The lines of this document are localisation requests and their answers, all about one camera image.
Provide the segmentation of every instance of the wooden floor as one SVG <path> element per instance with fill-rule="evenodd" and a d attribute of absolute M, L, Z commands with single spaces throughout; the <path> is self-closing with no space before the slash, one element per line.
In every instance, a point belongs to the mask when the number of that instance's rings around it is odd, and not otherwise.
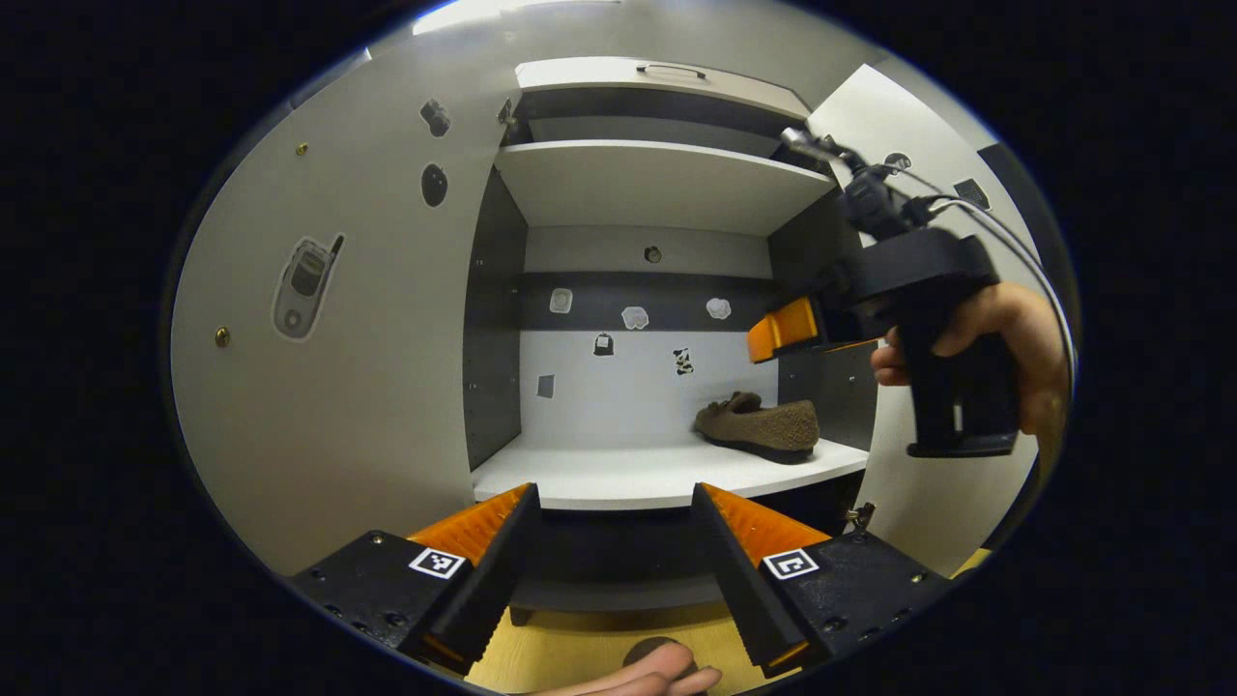
<path fill-rule="evenodd" d="M 980 565 L 987 555 L 980 549 L 955 576 Z M 468 681 L 500 694 L 589 681 L 621 668 L 631 647 L 653 635 L 678 640 L 695 653 L 696 665 L 721 670 L 721 682 L 709 690 L 709 696 L 741 694 L 774 681 L 752 666 L 722 603 L 649 613 L 536 612 L 518 628 L 511 624 L 508 611 Z"/>

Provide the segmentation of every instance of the flip phone sticker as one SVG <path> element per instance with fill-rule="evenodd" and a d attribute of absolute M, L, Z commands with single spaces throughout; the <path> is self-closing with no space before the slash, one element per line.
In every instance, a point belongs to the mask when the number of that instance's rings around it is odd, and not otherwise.
<path fill-rule="evenodd" d="M 330 248 L 309 236 L 302 236 L 292 247 L 271 300 L 271 323 L 276 333 L 294 342 L 309 340 L 322 315 L 332 271 L 343 246 L 344 235 L 340 234 Z"/>

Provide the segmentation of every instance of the brown shoe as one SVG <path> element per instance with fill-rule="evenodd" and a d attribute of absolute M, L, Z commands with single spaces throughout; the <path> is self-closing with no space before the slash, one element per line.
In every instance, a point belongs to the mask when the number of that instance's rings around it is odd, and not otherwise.
<path fill-rule="evenodd" d="M 820 440 L 816 408 L 793 402 L 761 409 L 761 398 L 736 392 L 729 402 L 713 403 L 696 414 L 695 429 L 721 448 L 751 452 L 782 465 L 802 462 Z"/>

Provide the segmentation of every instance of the finger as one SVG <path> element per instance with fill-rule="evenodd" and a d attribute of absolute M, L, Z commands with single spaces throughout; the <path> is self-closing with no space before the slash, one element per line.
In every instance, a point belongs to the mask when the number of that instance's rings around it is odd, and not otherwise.
<path fill-rule="evenodd" d="M 892 345 L 886 345 L 884 347 L 877 347 L 872 351 L 872 357 L 868 360 L 872 363 L 872 370 L 878 371 L 882 368 L 904 368 L 907 367 L 907 357 Z"/>
<path fill-rule="evenodd" d="M 1025 288 L 1012 283 L 990 284 L 954 309 L 949 326 L 933 345 L 933 354 L 950 359 L 966 350 L 983 333 L 997 333 L 1018 320 Z"/>
<path fill-rule="evenodd" d="M 882 387 L 907 387 L 910 375 L 903 368 L 882 368 L 876 371 L 876 383 Z"/>
<path fill-rule="evenodd" d="M 669 696 L 670 680 L 659 674 L 646 674 L 626 684 L 611 686 L 601 691 L 589 691 L 581 696 Z"/>
<path fill-rule="evenodd" d="M 667 680 L 672 680 L 683 674 L 683 670 L 688 669 L 691 660 L 691 650 L 688 647 L 679 643 L 667 643 L 640 660 L 606 676 L 584 684 L 538 691 L 537 696 L 580 696 L 581 694 L 591 694 L 620 686 L 648 674 L 658 674 Z"/>
<path fill-rule="evenodd" d="M 704 668 L 700 671 L 691 673 L 690 676 L 685 676 L 672 684 L 669 696 L 694 696 L 695 694 L 704 694 L 714 686 L 717 686 L 719 681 L 721 681 L 721 670 L 717 668 Z"/>

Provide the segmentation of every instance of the white shelf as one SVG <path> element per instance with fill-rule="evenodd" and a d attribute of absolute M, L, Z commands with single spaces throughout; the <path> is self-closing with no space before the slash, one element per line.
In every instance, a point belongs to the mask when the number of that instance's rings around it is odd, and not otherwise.
<path fill-rule="evenodd" d="M 691 504 L 704 482 L 745 498 L 779 493 L 857 471 L 867 452 L 821 440 L 799 465 L 778 465 L 716 448 L 687 433 L 657 439 L 599 441 L 527 434 L 516 438 L 473 472 L 477 502 L 522 483 L 537 483 L 541 504 L 558 511 L 643 511 Z"/>
<path fill-rule="evenodd" d="M 643 140 L 511 145 L 494 164 L 529 226 L 673 226 L 768 236 L 835 185 L 772 159 Z"/>

